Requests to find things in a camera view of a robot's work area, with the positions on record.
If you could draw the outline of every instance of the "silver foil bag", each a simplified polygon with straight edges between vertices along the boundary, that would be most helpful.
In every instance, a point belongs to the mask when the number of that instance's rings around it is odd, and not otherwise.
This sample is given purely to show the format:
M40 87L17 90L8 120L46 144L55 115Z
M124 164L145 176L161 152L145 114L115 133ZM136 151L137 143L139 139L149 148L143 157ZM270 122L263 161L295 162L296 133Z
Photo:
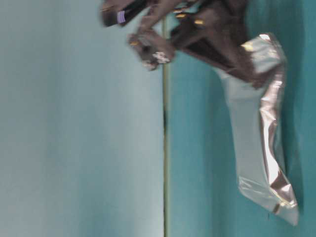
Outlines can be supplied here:
M285 176L280 109L285 84L285 56L271 34L243 47L251 53L256 74L265 83L250 83L217 70L230 111L240 192L292 225L299 219L292 185Z

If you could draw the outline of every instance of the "crinkled foil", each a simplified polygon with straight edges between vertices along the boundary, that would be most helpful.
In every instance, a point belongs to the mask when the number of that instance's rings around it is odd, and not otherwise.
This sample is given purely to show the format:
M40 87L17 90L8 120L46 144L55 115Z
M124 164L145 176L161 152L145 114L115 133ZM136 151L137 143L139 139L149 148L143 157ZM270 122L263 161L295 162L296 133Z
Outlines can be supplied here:
M285 56L271 34L243 47L252 54L265 84L251 84L218 70L230 110L241 193L292 225L299 219L292 185L285 176L280 135L280 109L285 84Z

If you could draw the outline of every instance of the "teal wall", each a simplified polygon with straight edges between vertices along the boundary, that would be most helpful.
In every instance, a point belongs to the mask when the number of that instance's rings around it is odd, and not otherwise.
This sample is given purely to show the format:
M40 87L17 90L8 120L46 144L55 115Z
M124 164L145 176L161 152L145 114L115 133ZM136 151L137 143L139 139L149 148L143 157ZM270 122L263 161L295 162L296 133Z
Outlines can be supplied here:
M273 32L288 58L283 138L288 176L301 208L299 226L238 192L219 78L205 63L179 53L167 80L168 237L315 235L315 7L311 0L253 0L248 15L251 36Z
M162 71L100 4L0 3L0 236L163 235Z

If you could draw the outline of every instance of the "small gold stud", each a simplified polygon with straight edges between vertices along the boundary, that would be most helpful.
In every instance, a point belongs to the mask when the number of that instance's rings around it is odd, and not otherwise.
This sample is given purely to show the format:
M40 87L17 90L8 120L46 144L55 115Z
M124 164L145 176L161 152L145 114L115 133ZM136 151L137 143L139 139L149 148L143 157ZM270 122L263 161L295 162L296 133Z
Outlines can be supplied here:
M197 25L203 25L204 21L202 21L202 20L195 20L194 23L197 24Z

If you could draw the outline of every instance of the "shiny metallic surface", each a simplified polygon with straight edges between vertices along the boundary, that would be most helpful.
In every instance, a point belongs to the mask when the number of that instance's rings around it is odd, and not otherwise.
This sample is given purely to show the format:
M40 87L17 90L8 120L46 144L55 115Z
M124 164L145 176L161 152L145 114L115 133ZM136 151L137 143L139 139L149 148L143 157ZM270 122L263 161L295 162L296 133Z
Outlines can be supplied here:
M271 34L262 34L242 46L251 52L256 73L268 78L255 89L217 70L230 110L238 187L244 196L295 226L299 211L285 176L280 136L285 57Z

